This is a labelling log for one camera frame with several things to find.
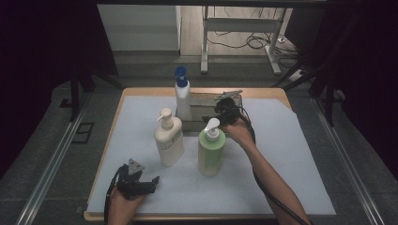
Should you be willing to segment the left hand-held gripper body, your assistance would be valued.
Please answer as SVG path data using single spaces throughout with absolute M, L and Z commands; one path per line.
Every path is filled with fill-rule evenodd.
M 148 186 L 149 182 L 140 181 L 144 168 L 143 165 L 132 158 L 129 159 L 128 164 L 119 168 L 116 187 L 125 199 L 135 199 L 137 196 L 141 196 L 138 194 L 138 187 Z

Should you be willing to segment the person's left hand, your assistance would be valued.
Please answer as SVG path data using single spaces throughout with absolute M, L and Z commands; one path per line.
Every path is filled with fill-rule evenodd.
M 110 196 L 107 221 L 132 221 L 136 210 L 144 200 L 145 196 L 138 196 L 134 200 L 126 200 L 115 187 Z

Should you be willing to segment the metal mesh basket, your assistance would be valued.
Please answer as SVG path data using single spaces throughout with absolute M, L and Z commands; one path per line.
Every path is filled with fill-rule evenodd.
M 220 94 L 210 93 L 191 93 L 191 121 L 182 121 L 182 130 L 188 133 L 200 133 L 205 127 L 202 116 L 217 116 L 214 111 L 217 100 Z M 240 112 L 243 108 L 241 93 L 233 97 L 233 100 L 238 105 Z

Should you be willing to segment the dark curtain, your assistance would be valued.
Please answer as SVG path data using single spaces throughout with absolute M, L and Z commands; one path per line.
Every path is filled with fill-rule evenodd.
M 329 72 L 344 94 L 342 108 L 398 180 L 398 0 L 360 0 L 354 25 Z M 295 8 L 284 35 L 320 65 L 353 8 Z
M 0 178 L 46 113 L 55 87 L 117 73 L 98 0 L 0 0 Z

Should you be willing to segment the white bottle with blue cap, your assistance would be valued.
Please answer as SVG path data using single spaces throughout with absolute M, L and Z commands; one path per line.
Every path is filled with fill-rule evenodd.
M 176 116 L 183 121 L 191 121 L 191 92 L 186 68 L 177 67 L 175 78 Z

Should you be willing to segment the aluminium floor rail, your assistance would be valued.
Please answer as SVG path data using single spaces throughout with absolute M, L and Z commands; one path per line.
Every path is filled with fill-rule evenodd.
M 69 125 L 64 132 L 61 141 L 57 145 L 52 154 L 50 160 L 48 161 L 45 170 L 41 174 L 39 180 L 37 181 L 31 195 L 29 196 L 26 204 L 23 207 L 22 212 L 18 216 L 15 225 L 32 225 L 39 208 L 41 207 L 45 196 L 47 195 L 49 188 L 56 176 L 62 161 L 68 152 L 69 146 L 72 139 L 81 124 L 84 115 L 86 113 L 87 105 L 91 99 L 91 94 L 84 94 L 81 101 L 81 109 L 77 113 L 76 117 L 69 122 Z
M 370 224 L 385 225 L 384 219 L 381 217 L 374 199 L 371 197 L 370 192 L 362 182 L 353 162 L 351 161 L 351 158 L 347 154 L 344 145 L 337 134 L 337 131 L 335 130 L 334 126 L 328 122 L 326 116 L 324 115 L 325 110 L 321 104 L 321 101 L 319 99 L 312 98 L 311 102 L 316 108 L 319 120 L 322 123 L 322 126 L 324 127 L 324 130 L 326 131 L 332 146 L 336 151 L 344 172 L 351 184 L 351 187 L 355 191 L 361 207 L 370 221 Z

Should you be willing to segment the green pump bottle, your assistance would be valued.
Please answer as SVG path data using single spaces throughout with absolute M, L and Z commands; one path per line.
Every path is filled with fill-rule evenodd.
M 218 118 L 211 118 L 198 138 L 198 170 L 207 176 L 215 175 L 222 166 L 226 137 L 219 125 Z

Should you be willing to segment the black tripod legs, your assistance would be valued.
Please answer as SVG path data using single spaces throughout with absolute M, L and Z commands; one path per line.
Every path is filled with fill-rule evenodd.
M 298 79 L 293 82 L 283 86 L 283 90 L 285 92 L 311 80 L 314 79 L 311 87 L 308 90 L 309 95 L 312 98 L 319 98 L 323 91 L 326 91 L 325 99 L 324 99 L 324 116 L 329 123 L 330 126 L 334 126 L 332 119 L 333 112 L 333 103 L 334 103 L 334 91 L 335 91 L 335 83 L 330 73 L 327 73 L 328 66 L 323 63 L 321 66 L 316 69 L 306 72 L 304 75 L 301 75 Z

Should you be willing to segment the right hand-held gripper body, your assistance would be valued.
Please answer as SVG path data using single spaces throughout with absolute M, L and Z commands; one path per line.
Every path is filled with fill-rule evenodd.
M 233 100 L 233 97 L 238 96 L 240 93 L 242 93 L 242 90 L 229 91 L 215 97 L 217 104 L 214 111 L 218 114 L 217 118 L 222 126 L 234 124 L 241 116 L 240 109 Z

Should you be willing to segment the white table sheet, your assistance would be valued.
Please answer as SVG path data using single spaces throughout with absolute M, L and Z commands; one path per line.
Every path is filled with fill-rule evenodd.
M 221 170 L 214 176 L 197 169 L 195 136 L 185 137 L 185 152 L 176 164 L 161 164 L 154 131 L 161 109 L 175 106 L 174 97 L 124 98 L 90 194 L 88 212 L 102 213 L 115 172 L 134 159 L 145 167 L 143 180 L 160 179 L 155 193 L 139 208 L 141 215 L 269 215 L 271 209 L 253 178 L 250 161 L 233 140 L 227 140 Z M 334 215 L 297 115 L 277 99 L 246 98 L 243 107 L 252 120 L 258 149 L 294 190 L 305 211 L 315 216 Z

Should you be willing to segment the person's right hand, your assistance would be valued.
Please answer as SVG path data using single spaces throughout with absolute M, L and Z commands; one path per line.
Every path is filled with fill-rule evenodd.
M 221 126 L 221 129 L 228 133 L 229 136 L 244 150 L 254 149 L 255 143 L 253 141 L 252 134 L 247 125 L 241 119 L 238 119 L 232 125 Z

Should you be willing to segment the white metal stand frame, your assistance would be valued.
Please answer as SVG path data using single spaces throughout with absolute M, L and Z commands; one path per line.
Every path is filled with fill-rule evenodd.
M 201 48 L 201 64 L 200 71 L 206 74 L 208 71 L 208 52 L 207 52 L 207 33 L 208 32 L 239 32 L 239 33 L 271 33 L 271 41 L 265 47 L 268 61 L 275 75 L 281 75 L 280 66 L 275 58 L 274 50 L 276 42 L 281 32 L 286 8 L 283 8 L 277 19 L 260 19 L 260 18 L 209 18 L 208 6 L 204 7 L 203 19 L 203 42 Z

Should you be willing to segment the black stand legs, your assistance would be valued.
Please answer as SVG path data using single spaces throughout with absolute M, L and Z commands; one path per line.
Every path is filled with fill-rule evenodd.
M 80 112 L 79 86 L 81 86 L 84 91 L 88 93 L 91 93 L 95 90 L 96 85 L 92 78 L 93 75 L 98 76 L 117 89 L 123 90 L 125 88 L 125 85 L 121 82 L 91 66 L 85 68 L 72 67 L 70 70 L 70 121 L 74 121 Z

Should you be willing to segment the cream pump bottle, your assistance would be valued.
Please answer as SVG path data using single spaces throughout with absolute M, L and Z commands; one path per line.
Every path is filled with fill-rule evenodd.
M 164 166 L 174 165 L 184 153 L 182 122 L 172 116 L 169 108 L 163 108 L 157 121 L 161 124 L 154 132 L 155 142 Z

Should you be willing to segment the white cabinet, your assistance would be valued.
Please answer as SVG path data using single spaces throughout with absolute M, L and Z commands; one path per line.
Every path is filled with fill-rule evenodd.
M 113 51 L 179 51 L 180 6 L 98 5 Z

